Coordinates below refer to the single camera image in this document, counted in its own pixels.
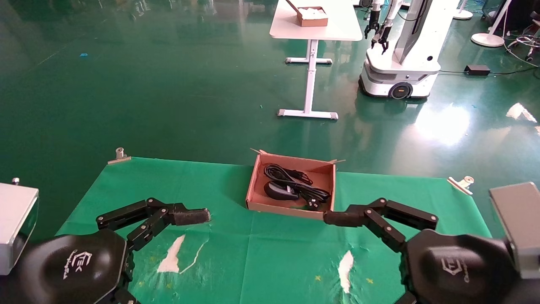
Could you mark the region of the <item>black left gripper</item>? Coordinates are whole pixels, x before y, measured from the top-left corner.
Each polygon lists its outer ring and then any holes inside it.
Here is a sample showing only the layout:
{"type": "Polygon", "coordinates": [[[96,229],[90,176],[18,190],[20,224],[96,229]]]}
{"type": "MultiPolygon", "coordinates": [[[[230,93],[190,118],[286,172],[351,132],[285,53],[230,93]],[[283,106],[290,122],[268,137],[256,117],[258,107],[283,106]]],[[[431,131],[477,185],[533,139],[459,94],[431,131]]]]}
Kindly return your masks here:
{"type": "Polygon", "coordinates": [[[210,220],[206,208],[187,209],[156,198],[99,215],[100,231],[57,236],[23,252],[17,262],[17,303],[137,304],[129,292],[134,266],[129,250],[141,250],[169,225],[210,220]],[[135,223],[141,225],[127,241],[114,232],[135,223]]]}

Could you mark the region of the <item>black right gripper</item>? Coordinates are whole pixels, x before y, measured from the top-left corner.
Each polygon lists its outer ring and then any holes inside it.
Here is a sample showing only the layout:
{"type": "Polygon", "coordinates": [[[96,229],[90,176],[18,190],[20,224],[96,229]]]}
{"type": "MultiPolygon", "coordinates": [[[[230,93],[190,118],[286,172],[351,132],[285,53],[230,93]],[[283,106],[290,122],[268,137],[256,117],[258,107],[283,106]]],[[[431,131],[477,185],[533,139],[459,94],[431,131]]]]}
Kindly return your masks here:
{"type": "Polygon", "coordinates": [[[398,304],[522,304],[524,281],[513,239],[446,235],[434,231],[438,218],[428,212],[379,198],[345,211],[327,211],[323,221],[340,227],[366,227],[401,254],[398,304]],[[385,219],[420,230],[410,240],[385,219]]]}

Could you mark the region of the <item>black background robot gripper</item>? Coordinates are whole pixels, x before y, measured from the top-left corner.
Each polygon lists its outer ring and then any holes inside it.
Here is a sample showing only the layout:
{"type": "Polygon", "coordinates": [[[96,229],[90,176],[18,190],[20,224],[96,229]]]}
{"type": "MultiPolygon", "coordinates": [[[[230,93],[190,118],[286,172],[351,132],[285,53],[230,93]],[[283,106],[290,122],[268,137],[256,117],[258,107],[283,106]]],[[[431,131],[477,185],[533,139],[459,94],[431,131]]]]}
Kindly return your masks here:
{"type": "Polygon", "coordinates": [[[382,25],[382,27],[377,32],[377,42],[382,45],[382,53],[384,54],[389,48],[388,36],[390,33],[390,26],[382,25]]]}
{"type": "Polygon", "coordinates": [[[380,25],[378,23],[379,17],[378,16],[370,16],[368,25],[366,26],[366,29],[364,30],[364,38],[368,38],[368,33],[370,33],[372,30],[377,32],[380,28],[380,25]]]}

